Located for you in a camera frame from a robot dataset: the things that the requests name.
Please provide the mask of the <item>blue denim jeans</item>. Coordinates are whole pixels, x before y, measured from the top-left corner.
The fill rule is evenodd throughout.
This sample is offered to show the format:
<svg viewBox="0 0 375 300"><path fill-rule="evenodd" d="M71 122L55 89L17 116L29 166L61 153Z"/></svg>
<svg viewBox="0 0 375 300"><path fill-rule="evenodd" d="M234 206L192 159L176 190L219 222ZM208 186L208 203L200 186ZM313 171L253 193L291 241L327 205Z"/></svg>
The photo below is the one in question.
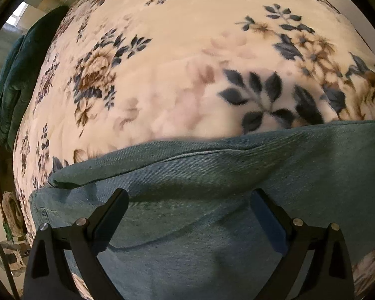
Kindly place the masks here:
<svg viewBox="0 0 375 300"><path fill-rule="evenodd" d="M356 299L375 285L375 120L211 141L153 141L55 171L29 198L36 225L129 206L99 260L127 299L252 299L278 262L249 206L263 189L314 226L339 224Z"/></svg>

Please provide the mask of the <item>brown folded cloth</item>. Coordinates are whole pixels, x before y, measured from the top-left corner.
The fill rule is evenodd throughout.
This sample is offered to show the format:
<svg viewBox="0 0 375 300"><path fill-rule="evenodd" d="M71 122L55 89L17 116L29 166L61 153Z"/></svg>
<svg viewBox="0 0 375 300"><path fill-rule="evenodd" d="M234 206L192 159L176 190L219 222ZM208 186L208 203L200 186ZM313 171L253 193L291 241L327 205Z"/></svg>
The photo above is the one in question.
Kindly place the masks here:
<svg viewBox="0 0 375 300"><path fill-rule="evenodd" d="M14 192L5 192L2 195L2 210L12 235L17 238L24 237L26 232L24 216Z"/></svg>

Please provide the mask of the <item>dark teal folded quilt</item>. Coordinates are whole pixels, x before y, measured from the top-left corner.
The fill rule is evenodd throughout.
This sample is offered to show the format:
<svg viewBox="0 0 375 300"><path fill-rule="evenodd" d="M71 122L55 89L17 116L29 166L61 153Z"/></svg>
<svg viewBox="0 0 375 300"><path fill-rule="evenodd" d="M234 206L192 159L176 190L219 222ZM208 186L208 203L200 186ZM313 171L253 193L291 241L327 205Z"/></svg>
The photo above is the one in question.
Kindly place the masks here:
<svg viewBox="0 0 375 300"><path fill-rule="evenodd" d="M22 118L41 67L69 7L60 6L36 22L13 44L0 72L0 145L14 149Z"/></svg>

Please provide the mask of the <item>floral fleece bed blanket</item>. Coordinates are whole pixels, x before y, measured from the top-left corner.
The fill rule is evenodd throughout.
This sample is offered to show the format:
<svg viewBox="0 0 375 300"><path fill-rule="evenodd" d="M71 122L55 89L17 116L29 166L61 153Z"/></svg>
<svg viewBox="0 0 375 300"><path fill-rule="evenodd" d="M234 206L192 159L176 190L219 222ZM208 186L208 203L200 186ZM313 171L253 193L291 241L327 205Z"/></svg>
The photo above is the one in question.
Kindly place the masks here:
<svg viewBox="0 0 375 300"><path fill-rule="evenodd" d="M375 54L322 0L79 0L14 143L30 196L59 169L155 141L375 121Z"/></svg>

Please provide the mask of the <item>window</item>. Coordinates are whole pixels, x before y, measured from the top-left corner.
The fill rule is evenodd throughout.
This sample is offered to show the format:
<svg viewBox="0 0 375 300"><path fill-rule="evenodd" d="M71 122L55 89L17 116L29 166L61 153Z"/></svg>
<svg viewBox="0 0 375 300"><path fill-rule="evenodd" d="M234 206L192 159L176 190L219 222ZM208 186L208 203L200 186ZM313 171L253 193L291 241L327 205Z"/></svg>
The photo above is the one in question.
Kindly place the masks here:
<svg viewBox="0 0 375 300"><path fill-rule="evenodd" d="M8 25L11 25L13 27L16 27L19 23L19 20L21 20L22 15L24 14L24 11L28 8L28 4L26 2L22 2L15 11L9 16L9 18L6 20L6 23Z"/></svg>

